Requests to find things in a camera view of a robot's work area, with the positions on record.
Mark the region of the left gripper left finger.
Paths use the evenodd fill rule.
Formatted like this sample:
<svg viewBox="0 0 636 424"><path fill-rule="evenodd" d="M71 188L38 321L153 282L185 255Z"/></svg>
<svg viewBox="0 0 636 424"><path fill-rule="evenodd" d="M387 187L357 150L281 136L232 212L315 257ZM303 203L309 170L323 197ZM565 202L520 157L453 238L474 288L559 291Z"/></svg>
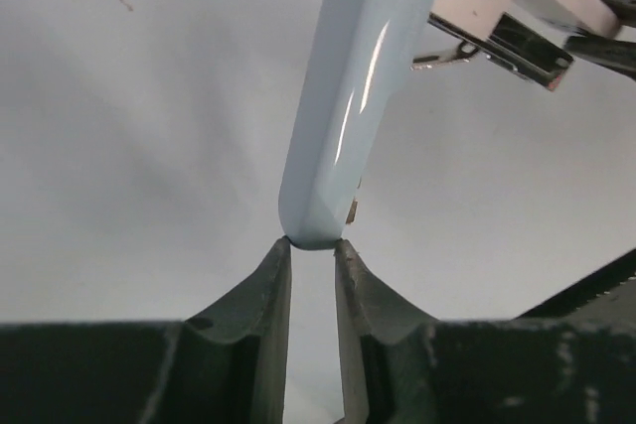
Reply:
<svg viewBox="0 0 636 424"><path fill-rule="evenodd" d="M1 328L5 423L279 423L291 249L186 321Z"/></svg>

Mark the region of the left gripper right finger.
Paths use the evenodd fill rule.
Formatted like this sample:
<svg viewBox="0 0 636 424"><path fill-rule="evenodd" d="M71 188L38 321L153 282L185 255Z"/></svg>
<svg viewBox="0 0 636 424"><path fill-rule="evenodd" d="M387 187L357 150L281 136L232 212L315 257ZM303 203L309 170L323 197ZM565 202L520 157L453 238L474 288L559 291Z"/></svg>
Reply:
<svg viewBox="0 0 636 424"><path fill-rule="evenodd" d="M334 252L347 423L631 423L635 278L561 318L438 320Z"/></svg>

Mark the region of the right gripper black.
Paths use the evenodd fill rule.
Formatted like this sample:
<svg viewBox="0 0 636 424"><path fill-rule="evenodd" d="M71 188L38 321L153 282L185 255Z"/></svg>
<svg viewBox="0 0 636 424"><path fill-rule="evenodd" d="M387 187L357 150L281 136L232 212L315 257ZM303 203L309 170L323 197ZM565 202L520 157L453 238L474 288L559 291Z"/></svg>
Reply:
<svg viewBox="0 0 636 424"><path fill-rule="evenodd" d="M635 250L583 277L531 308L520 319L566 317L597 299L609 295L635 278Z"/></svg>

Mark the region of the beige black stapler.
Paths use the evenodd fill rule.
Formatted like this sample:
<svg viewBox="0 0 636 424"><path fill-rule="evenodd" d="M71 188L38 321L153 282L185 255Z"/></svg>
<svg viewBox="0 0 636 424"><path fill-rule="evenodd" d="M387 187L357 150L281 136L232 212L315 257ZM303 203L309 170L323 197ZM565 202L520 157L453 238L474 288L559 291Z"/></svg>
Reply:
<svg viewBox="0 0 636 424"><path fill-rule="evenodd" d="M509 17L514 4L566 32L611 39L620 28L602 0L323 0L278 199L296 247L341 237L387 103L411 71L484 52L556 87L570 57Z"/></svg>

